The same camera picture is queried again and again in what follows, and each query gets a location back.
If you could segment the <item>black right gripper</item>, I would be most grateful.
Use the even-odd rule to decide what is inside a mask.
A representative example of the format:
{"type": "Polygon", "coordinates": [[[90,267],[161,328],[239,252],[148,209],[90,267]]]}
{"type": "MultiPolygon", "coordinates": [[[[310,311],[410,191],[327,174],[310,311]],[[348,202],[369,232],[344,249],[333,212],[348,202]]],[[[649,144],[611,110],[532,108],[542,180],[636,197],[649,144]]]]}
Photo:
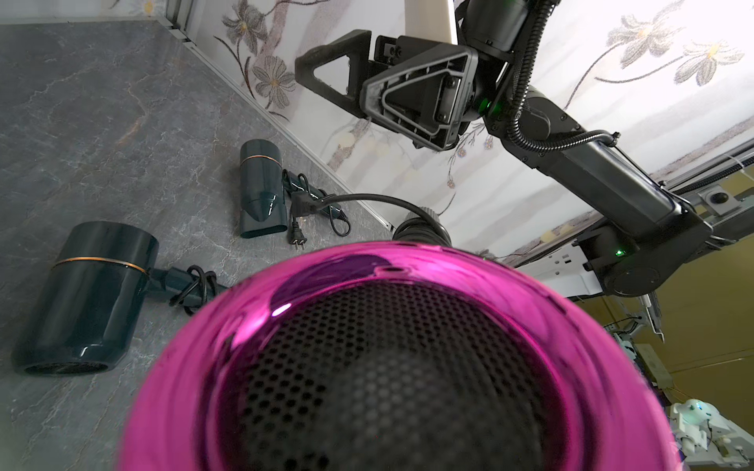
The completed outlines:
{"type": "Polygon", "coordinates": [[[377,37],[369,76],[371,32],[355,29],[296,58],[298,84],[357,118],[399,133],[420,147],[448,150],[474,94],[477,52],[415,37],[377,37]]]}

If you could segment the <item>black hair dryer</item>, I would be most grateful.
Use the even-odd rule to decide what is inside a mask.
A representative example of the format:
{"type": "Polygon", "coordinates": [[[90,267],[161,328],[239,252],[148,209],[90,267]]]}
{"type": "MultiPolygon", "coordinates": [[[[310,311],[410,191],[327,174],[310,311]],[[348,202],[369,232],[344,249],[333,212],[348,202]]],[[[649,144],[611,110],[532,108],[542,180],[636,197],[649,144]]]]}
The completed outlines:
{"type": "Polygon", "coordinates": [[[139,392],[121,470],[677,470],[591,316],[453,248],[351,243],[206,304],[139,392]]]}

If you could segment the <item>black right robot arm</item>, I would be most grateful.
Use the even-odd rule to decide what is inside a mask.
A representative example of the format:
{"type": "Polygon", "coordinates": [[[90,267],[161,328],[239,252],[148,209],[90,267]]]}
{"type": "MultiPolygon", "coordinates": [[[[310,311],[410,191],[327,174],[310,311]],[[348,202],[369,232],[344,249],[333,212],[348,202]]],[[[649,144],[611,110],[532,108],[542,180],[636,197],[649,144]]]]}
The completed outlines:
{"type": "Polygon", "coordinates": [[[704,221],[618,146],[585,131],[531,84],[552,1],[465,1],[455,43],[375,37],[356,29],[298,57],[296,81],[351,115],[447,151],[481,120],[506,151],[594,208],[600,220],[575,238],[584,269],[615,296],[650,294],[681,265],[733,245],[738,235],[704,221]]]}

